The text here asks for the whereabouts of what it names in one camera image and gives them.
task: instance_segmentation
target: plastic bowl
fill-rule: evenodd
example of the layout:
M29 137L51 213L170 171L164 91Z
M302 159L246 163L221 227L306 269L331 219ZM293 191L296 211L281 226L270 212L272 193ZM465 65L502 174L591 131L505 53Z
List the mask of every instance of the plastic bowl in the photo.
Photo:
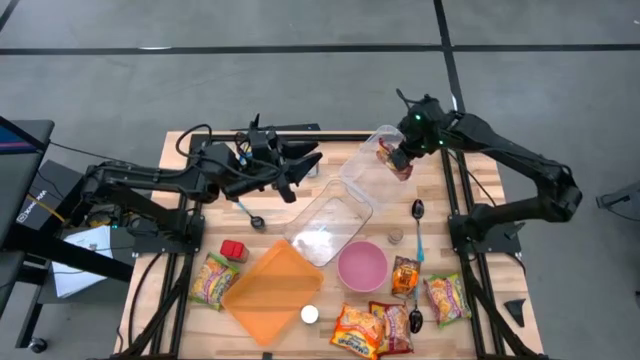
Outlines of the plastic bowl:
M353 242L338 257L338 276L351 290L371 292L387 280L387 257L382 249L366 242Z

